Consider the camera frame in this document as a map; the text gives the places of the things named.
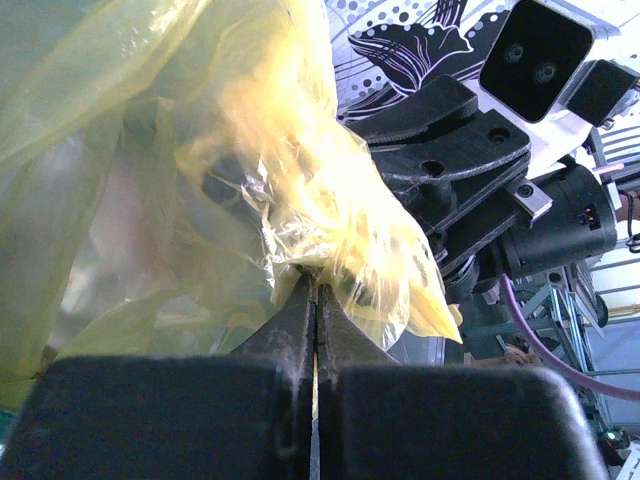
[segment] plastic bag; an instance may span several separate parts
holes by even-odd
[[[226,353],[295,265],[383,348],[459,340],[424,234],[335,120],[321,0],[40,3],[61,31],[0,83],[0,407],[47,342]]]

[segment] teal object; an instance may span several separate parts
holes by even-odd
[[[0,444],[4,443],[5,436],[9,433],[9,426],[14,418],[15,415],[13,413],[0,410]]]

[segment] screw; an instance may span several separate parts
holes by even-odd
[[[533,187],[531,187],[530,185],[521,185],[520,187],[518,187],[518,195],[520,195],[522,198],[529,198],[531,195],[533,195]]]
[[[609,131],[616,124],[616,121],[613,118],[607,118],[604,122],[602,122],[602,129]]]

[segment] translucent plastic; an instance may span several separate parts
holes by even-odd
[[[37,36],[56,16],[33,3]],[[407,328],[459,340],[424,234],[335,120],[322,0],[68,3],[0,83],[0,407],[47,343],[226,353],[296,265],[383,348]]]

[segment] camera lens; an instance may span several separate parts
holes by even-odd
[[[513,43],[504,52],[504,59],[507,63],[518,63],[524,54],[524,47],[519,43]]]
[[[549,83],[555,76],[556,66],[551,62],[538,65],[536,71],[533,73],[533,79],[536,83]]]

